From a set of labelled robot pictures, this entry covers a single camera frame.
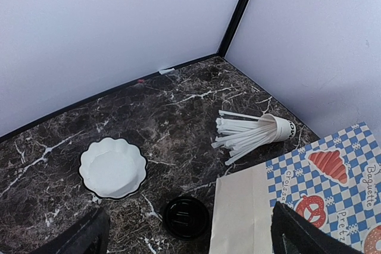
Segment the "patterned paper takeout bag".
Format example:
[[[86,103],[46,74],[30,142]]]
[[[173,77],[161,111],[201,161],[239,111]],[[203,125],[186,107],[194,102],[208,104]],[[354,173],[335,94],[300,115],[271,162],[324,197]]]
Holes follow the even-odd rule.
[[[284,203],[363,253],[380,252],[380,146],[365,123],[219,178],[210,253],[271,253]]]

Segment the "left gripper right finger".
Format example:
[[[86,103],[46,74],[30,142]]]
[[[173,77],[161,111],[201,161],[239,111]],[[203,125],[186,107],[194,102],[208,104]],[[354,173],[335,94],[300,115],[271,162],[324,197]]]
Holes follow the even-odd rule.
[[[273,208],[271,240],[274,253],[360,253],[325,234],[280,202]]]

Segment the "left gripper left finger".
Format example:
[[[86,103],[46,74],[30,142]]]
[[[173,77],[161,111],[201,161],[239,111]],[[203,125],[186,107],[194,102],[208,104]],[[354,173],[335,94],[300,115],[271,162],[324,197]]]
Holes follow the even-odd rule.
[[[103,208],[90,210],[36,253],[107,253],[110,216]]]

